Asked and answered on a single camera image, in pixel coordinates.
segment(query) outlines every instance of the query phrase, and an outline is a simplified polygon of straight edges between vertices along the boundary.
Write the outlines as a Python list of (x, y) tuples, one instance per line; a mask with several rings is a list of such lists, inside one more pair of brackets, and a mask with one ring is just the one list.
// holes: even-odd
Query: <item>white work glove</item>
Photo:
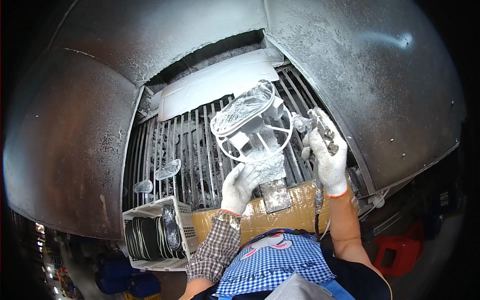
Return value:
[(347, 164), (347, 143), (343, 140), (336, 126), (328, 115), (320, 108), (315, 112), (323, 117), (325, 124), (335, 134), (333, 141), (338, 145), (338, 152), (331, 156), (322, 137), (316, 129), (305, 135), (301, 157), (308, 159), (310, 149), (318, 160), (318, 176), (323, 183), (329, 197), (340, 197), (347, 192), (347, 179), (345, 178), (345, 167)]
[(241, 216), (252, 196), (253, 189), (260, 182), (260, 173), (252, 165), (239, 163), (223, 182), (221, 210)]

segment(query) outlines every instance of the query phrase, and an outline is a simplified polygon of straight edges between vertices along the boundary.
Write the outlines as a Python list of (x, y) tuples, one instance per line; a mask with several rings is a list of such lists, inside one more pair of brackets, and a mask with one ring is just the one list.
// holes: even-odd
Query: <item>face mask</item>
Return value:
[(305, 280), (297, 272), (282, 282), (265, 300), (335, 300), (332, 293), (322, 286)]

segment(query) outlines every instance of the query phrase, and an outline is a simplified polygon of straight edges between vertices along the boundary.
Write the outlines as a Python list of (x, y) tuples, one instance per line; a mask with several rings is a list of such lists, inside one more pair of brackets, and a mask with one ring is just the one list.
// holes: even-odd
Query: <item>spray paint gun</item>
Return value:
[[(316, 109), (309, 109), (308, 114), (310, 118), (304, 118), (299, 114), (292, 113), (292, 123), (293, 127), (297, 129), (299, 132), (308, 132), (310, 133), (312, 130), (317, 130), (320, 136), (327, 147), (328, 153), (331, 156), (334, 156), (338, 152), (338, 145), (333, 142), (333, 137), (335, 133), (328, 128), (328, 125), (322, 119), (322, 115), (316, 112)], [(312, 179), (312, 186), (316, 188), (315, 192), (315, 214), (316, 214), (316, 223), (318, 222), (318, 214), (324, 205), (324, 185), (320, 181), (318, 176), (318, 159), (313, 155), (310, 151), (307, 157), (303, 157), (304, 159), (310, 159), (313, 162), (313, 179)]]

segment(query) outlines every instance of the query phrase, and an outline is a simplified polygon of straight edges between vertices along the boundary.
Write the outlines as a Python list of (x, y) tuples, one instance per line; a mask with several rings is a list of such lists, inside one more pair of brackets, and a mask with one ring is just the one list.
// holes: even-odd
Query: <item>red stool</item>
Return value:
[[(405, 236), (376, 236), (379, 245), (373, 266), (383, 275), (400, 276), (410, 272), (423, 251), (423, 229), (421, 222), (415, 223)], [(385, 250), (396, 251), (395, 259), (390, 267), (382, 267)]]

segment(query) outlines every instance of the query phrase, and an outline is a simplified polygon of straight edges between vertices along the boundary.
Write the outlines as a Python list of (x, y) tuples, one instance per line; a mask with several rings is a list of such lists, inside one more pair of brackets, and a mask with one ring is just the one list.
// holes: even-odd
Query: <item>white plastic crate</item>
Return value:
[(175, 220), (180, 229), (182, 247), (185, 250), (186, 258), (162, 258), (159, 261), (144, 261), (129, 256), (130, 264), (136, 269), (151, 271), (185, 271), (190, 257), (197, 252), (198, 240), (197, 230), (192, 222), (192, 208), (190, 205), (177, 201), (175, 196), (163, 198), (148, 204), (141, 205), (123, 213), (123, 232), (125, 225), (134, 217), (155, 218), (162, 215), (162, 206), (173, 205), (175, 208)]

